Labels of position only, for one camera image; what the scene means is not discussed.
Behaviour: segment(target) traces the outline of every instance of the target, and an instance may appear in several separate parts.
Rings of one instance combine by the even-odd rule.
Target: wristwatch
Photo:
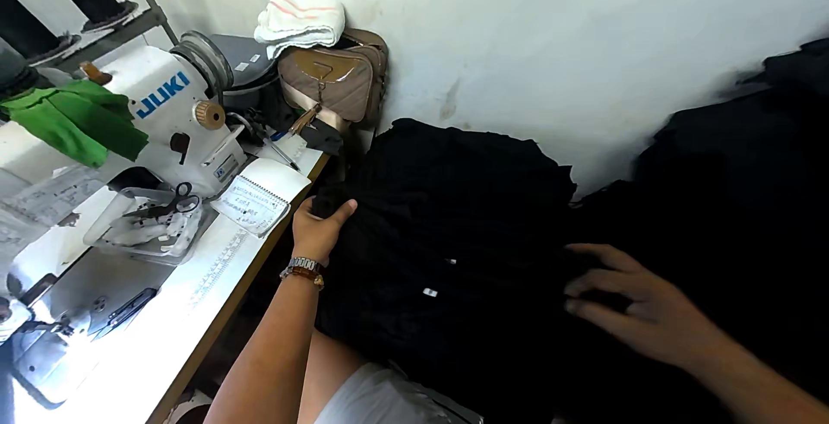
[[[319,268],[323,266],[316,260],[306,259],[305,257],[291,257],[288,261],[288,267],[302,267],[319,273]]]
[[[319,272],[316,271],[319,266],[320,264],[314,260],[304,257],[294,257],[288,262],[285,270],[282,270],[282,273],[279,274],[279,278],[285,280],[289,275],[299,275],[312,281],[321,290],[325,286],[325,283],[323,282],[323,276],[319,275]]]

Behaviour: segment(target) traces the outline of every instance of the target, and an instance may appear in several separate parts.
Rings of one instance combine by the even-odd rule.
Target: green cloth
[[[133,126],[129,101],[126,95],[79,80],[28,90],[0,106],[36,138],[83,165],[99,168],[108,150],[134,162],[147,145],[147,134]]]

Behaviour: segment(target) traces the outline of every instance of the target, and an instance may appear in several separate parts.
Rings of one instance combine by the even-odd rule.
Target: beige handbag
[[[388,52],[386,43],[374,32],[346,29],[334,47],[286,49],[279,58],[279,76],[283,86],[310,97],[317,112],[325,107],[346,121],[375,126],[385,90]],[[285,98],[291,98],[287,89]]]

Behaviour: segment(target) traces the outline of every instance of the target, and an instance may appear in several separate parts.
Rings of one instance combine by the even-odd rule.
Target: ruler
[[[199,281],[196,285],[196,290],[190,296],[190,302],[188,304],[191,310],[204,300],[207,293],[210,293],[215,283],[219,281],[221,274],[225,272],[227,266],[236,257],[239,248],[248,239],[248,235],[249,233],[246,230],[239,229],[233,235],[233,238],[227,242],[225,248],[221,250],[219,256],[211,264],[210,270],[207,270],[207,273],[202,276],[202,280]]]

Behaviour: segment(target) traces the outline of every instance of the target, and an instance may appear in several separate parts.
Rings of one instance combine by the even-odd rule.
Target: silver watch
[[[288,267],[302,267],[303,269],[313,270],[319,273],[319,268],[322,266],[316,260],[306,259],[305,257],[291,257],[288,261]]]

